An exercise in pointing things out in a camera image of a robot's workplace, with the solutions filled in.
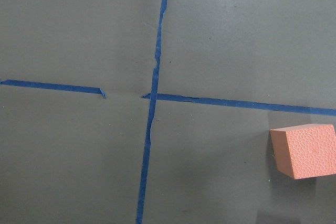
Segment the right orange foam block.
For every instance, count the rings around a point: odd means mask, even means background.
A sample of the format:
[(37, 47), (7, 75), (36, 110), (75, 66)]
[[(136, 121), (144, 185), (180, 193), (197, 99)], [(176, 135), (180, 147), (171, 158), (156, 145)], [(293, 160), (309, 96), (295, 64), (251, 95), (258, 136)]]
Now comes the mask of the right orange foam block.
[(335, 174), (332, 124), (305, 124), (271, 129), (277, 170), (293, 179)]

